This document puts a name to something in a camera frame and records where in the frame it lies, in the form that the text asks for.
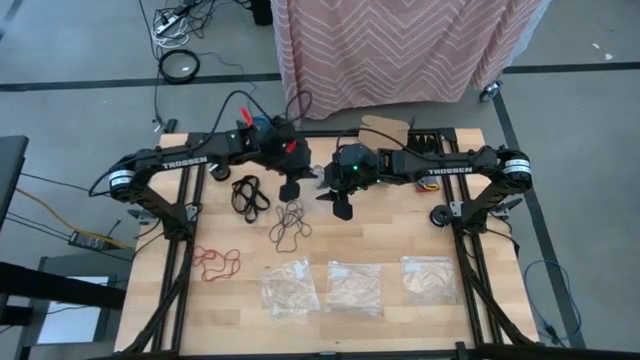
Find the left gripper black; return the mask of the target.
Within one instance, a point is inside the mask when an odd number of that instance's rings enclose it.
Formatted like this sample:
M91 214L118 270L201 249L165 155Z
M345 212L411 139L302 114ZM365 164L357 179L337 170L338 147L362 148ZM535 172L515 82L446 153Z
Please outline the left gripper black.
M310 168L311 149L305 137L290 123L268 120L257 122L260 154L257 163L269 170L298 176L299 179L317 179ZM286 182L279 188L279 200L290 202L300 195L300 185L296 181Z

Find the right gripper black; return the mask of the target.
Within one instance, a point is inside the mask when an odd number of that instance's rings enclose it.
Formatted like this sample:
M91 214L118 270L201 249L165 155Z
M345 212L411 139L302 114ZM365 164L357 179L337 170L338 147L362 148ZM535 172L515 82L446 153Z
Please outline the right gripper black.
M333 214L341 220L353 218L353 207L347 193L366 190L381 182L379 156L362 144L340 145L324 167L324 182L331 190L316 197L332 201Z

